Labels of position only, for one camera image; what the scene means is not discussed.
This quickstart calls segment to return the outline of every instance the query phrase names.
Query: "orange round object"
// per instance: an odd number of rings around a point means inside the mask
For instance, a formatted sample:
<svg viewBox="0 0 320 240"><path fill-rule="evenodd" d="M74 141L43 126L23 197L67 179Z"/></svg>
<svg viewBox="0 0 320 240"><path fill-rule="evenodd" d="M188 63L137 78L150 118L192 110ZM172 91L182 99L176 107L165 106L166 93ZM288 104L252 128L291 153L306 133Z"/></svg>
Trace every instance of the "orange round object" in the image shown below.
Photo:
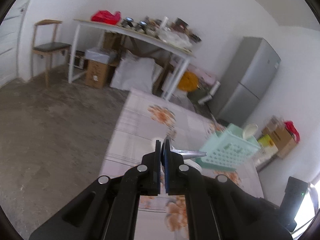
<svg viewBox="0 0 320 240"><path fill-rule="evenodd" d="M194 91L198 87L198 82L198 77L194 73L186 71L178 84L178 89L186 92Z"/></svg>

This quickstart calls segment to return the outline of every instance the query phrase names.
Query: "ceiling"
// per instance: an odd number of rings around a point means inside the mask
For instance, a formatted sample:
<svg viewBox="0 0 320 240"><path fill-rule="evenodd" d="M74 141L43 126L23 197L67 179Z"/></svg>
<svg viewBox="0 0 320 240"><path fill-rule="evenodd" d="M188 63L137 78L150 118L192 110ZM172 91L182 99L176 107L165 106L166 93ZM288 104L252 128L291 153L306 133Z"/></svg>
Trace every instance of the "ceiling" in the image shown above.
<svg viewBox="0 0 320 240"><path fill-rule="evenodd" d="M256 0L281 26L320 31L320 24L305 0Z"/></svg>

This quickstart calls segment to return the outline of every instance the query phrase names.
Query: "chair seat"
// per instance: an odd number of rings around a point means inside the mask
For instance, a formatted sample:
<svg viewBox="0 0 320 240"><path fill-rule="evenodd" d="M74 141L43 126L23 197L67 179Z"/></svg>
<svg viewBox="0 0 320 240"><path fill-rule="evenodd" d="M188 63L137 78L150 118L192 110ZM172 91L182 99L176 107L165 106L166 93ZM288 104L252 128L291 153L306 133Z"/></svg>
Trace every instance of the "chair seat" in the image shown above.
<svg viewBox="0 0 320 240"><path fill-rule="evenodd" d="M50 42L46 44L39 45L34 47L33 50L41 51L41 52L53 52L62 49L70 48L70 44L62 43L62 42Z"/></svg>

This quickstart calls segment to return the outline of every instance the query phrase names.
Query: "mint green basket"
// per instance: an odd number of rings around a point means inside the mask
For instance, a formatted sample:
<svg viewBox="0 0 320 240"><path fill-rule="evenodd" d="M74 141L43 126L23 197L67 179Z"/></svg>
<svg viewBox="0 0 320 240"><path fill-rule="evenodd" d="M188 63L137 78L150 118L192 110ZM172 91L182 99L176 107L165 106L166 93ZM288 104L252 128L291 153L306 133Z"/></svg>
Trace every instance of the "mint green basket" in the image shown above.
<svg viewBox="0 0 320 240"><path fill-rule="evenodd" d="M203 168L234 171L236 166L254 155L260 145L252 136L247 141L242 138L242 129L230 124L224 132L215 132L200 149L207 156L197 158Z"/></svg>

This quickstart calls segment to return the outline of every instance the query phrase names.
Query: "round metal pivot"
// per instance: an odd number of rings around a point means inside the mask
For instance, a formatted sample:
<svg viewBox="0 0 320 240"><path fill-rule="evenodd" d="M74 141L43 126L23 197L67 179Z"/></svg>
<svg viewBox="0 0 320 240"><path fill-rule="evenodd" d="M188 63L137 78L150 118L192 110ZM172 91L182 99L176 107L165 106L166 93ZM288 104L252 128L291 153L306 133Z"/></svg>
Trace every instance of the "round metal pivot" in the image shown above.
<svg viewBox="0 0 320 240"><path fill-rule="evenodd" d="M107 176L100 176L100 177L98 178L98 182L99 182L100 184L106 184L106 183L108 183L108 181L109 181L109 178L108 178Z"/></svg>
<svg viewBox="0 0 320 240"><path fill-rule="evenodd" d="M181 165L179 166L179 170L180 170L180 171L187 171L187 170L189 170L189 166L188 166L188 165L185 165L185 164L181 164Z"/></svg>
<svg viewBox="0 0 320 240"><path fill-rule="evenodd" d="M137 167L137 170L140 171L140 172L143 172L143 171L146 171L148 169L148 167L146 165L139 165Z"/></svg>
<svg viewBox="0 0 320 240"><path fill-rule="evenodd" d="M225 176L225 175L219 175L219 176L218 176L218 181L219 181L219 182L222 182L222 183L225 183L225 182L228 181L228 177Z"/></svg>

